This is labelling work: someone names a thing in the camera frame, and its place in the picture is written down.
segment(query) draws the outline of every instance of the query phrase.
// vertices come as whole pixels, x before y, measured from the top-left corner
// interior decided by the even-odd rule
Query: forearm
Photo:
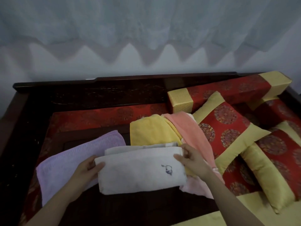
[[[63,187],[40,209],[26,226],[57,226],[69,203],[69,195]]]
[[[228,226],[240,225],[258,225],[263,226],[257,219],[214,175],[210,172],[207,179],[204,180],[209,187],[212,196]]]

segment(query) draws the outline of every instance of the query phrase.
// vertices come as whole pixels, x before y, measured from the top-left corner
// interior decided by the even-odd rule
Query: person's right hand
[[[197,176],[205,181],[213,173],[212,168],[204,161],[201,153],[184,143],[180,146],[183,148],[183,156],[174,154],[174,158],[182,163],[184,166],[192,170]]]

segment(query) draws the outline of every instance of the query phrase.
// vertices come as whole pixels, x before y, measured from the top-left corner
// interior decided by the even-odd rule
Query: purple towel
[[[125,145],[123,137],[115,130],[41,162],[36,171],[42,191],[42,205],[44,206],[67,183],[82,161],[92,155],[104,156],[104,151],[108,148]],[[97,183],[97,179],[91,181],[86,189]]]

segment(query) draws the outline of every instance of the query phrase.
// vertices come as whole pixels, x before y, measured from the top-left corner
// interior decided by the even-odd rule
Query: person's left hand
[[[75,201],[82,194],[88,183],[96,179],[97,173],[105,166],[104,162],[95,165],[95,158],[97,156],[91,156],[81,162],[63,186],[62,190],[68,195],[70,202]]]

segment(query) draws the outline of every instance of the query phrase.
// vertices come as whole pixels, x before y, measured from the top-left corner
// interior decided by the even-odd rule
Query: yellow towel
[[[158,114],[130,123],[132,146],[177,142],[182,145],[182,136],[175,126]]]

